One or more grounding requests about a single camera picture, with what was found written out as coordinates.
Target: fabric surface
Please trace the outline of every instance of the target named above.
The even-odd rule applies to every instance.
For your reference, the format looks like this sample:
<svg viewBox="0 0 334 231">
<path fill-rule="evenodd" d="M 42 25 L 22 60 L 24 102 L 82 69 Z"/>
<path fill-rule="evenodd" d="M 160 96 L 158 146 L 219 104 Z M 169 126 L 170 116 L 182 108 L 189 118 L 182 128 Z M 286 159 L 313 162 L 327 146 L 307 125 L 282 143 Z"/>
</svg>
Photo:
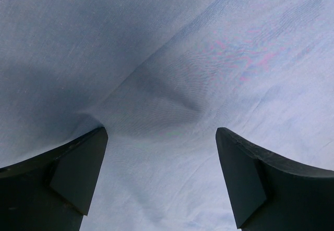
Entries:
<svg viewBox="0 0 334 231">
<path fill-rule="evenodd" d="M 0 167 L 97 126 L 81 230 L 236 230 L 218 127 L 334 169 L 334 0 L 0 0 Z"/>
</svg>

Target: black plastic part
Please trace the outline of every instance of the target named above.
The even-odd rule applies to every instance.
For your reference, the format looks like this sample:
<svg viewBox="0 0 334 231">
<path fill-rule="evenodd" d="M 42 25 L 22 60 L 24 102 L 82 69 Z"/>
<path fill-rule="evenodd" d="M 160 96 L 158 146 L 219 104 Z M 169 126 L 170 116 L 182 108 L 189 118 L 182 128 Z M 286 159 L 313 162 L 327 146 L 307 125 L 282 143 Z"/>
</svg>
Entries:
<svg viewBox="0 0 334 231">
<path fill-rule="evenodd" d="M 237 228 L 334 230 L 334 171 L 308 166 L 218 128 L 219 160 Z"/>
<path fill-rule="evenodd" d="M 95 129 L 0 169 L 0 230 L 78 231 L 88 213 L 108 136 Z"/>
</svg>

